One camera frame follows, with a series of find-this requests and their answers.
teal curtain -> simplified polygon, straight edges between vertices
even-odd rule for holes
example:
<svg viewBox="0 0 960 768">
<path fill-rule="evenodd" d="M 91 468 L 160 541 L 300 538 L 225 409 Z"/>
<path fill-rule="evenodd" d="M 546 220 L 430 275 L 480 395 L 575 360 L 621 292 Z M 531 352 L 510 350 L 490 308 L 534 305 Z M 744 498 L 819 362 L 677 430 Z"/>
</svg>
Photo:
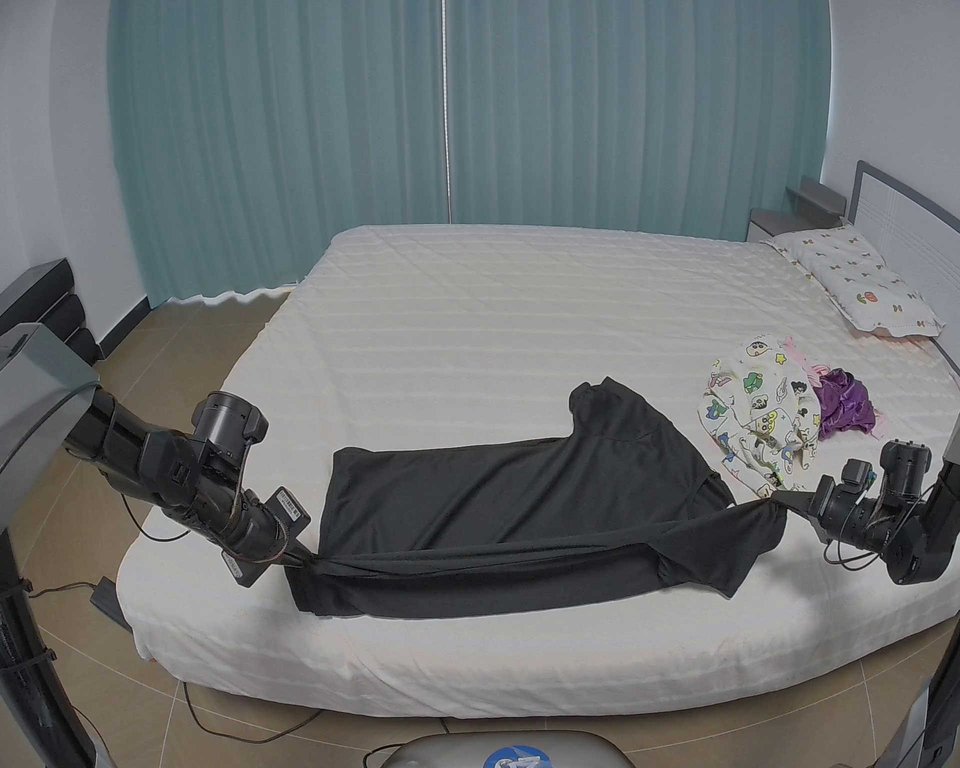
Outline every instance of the teal curtain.
<svg viewBox="0 0 960 768">
<path fill-rule="evenodd" d="M 153 305 L 445 222 L 439 0 L 113 0 L 115 163 Z"/>
<path fill-rule="evenodd" d="M 828 0 L 446 0 L 452 220 L 742 240 L 820 177 Z"/>
</svg>

headboard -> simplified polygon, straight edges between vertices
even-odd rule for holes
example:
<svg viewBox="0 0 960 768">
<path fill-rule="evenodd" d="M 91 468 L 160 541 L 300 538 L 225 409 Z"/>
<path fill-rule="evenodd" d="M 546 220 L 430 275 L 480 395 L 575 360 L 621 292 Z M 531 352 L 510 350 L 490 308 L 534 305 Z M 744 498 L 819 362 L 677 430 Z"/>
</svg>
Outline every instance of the headboard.
<svg viewBox="0 0 960 768">
<path fill-rule="evenodd" d="M 944 322 L 934 343 L 960 372 L 960 219 L 863 160 L 849 218 Z"/>
</svg>

floral pillow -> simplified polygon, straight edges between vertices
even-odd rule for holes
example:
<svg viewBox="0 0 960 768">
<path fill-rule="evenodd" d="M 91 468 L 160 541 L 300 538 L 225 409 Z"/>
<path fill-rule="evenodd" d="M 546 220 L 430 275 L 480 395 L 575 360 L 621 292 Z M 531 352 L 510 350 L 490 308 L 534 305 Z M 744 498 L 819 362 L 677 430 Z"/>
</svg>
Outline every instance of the floral pillow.
<svg viewBox="0 0 960 768">
<path fill-rule="evenodd" d="M 769 246 L 815 278 L 853 327 L 890 336 L 938 336 L 943 324 L 920 291 L 887 267 L 851 226 L 787 232 Z"/>
</svg>

bed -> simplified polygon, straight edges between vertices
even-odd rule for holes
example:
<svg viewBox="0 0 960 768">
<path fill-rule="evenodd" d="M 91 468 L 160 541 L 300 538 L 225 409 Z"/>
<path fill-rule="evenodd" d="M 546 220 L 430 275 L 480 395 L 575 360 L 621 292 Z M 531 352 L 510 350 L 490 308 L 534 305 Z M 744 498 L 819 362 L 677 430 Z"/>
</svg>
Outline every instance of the bed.
<svg viewBox="0 0 960 768">
<path fill-rule="evenodd" d="M 930 207 L 890 181 L 858 168 L 865 233 L 875 229 L 883 247 L 887 232 L 897 269 L 955 328 L 960 224 L 950 241 L 942 215 L 904 215 Z M 946 239 L 934 248 L 933 237 Z M 900 241 L 914 252 L 926 243 L 924 258 Z M 926 285 L 943 283 L 943 260 L 954 280 L 946 303 Z M 270 420 L 245 484 L 261 497 L 290 488 L 314 513 L 300 540 L 315 550 L 337 448 L 565 435 L 569 392 L 604 376 L 643 394 L 719 468 L 697 404 L 717 353 L 761 331 L 857 374 L 889 436 L 927 443 L 939 463 L 960 411 L 942 351 L 852 332 L 822 288 L 762 244 L 568 228 L 353 229 L 334 238 L 224 389 Z M 956 339 L 945 332 L 941 343 L 960 359 Z M 851 456 L 877 463 L 881 445 L 830 438 L 806 482 L 839 476 Z M 726 479 L 738 501 L 752 497 Z M 156 509 L 146 528 L 177 531 Z M 242 589 L 200 537 L 162 546 L 140 537 L 117 589 L 144 658 L 232 693 L 378 716 L 626 714 L 796 684 L 960 609 L 956 559 L 939 581 L 898 588 L 881 566 L 848 573 L 822 553 L 790 516 L 780 546 L 730 600 L 683 586 L 552 611 L 397 620 L 301 613 L 279 569 Z"/>
</svg>

barcode label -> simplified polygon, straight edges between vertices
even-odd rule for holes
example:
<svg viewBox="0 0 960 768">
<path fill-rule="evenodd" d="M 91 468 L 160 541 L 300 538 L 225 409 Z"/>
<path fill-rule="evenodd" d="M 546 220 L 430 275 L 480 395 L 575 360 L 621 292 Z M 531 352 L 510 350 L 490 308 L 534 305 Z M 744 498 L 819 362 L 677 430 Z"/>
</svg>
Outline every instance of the barcode label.
<svg viewBox="0 0 960 768">
<path fill-rule="evenodd" d="M 224 563 L 227 564 L 227 568 L 230 569 L 230 573 L 233 574 L 233 578 L 234 578 L 234 579 L 242 579 L 242 578 L 243 578 L 243 571 L 240 570 L 240 563 L 236 562 L 230 555 L 228 555 L 228 554 L 227 554 L 226 552 L 224 552 L 223 550 L 221 550 L 220 554 L 221 554 L 221 556 L 222 556 L 223 559 L 224 559 Z"/>
<path fill-rule="evenodd" d="M 297 509 L 297 505 L 294 504 L 294 501 L 290 496 L 287 495 L 286 491 L 277 491 L 276 500 L 280 502 L 280 506 L 287 511 L 287 515 L 290 516 L 290 519 L 294 522 L 300 519 L 300 510 Z"/>
</svg>

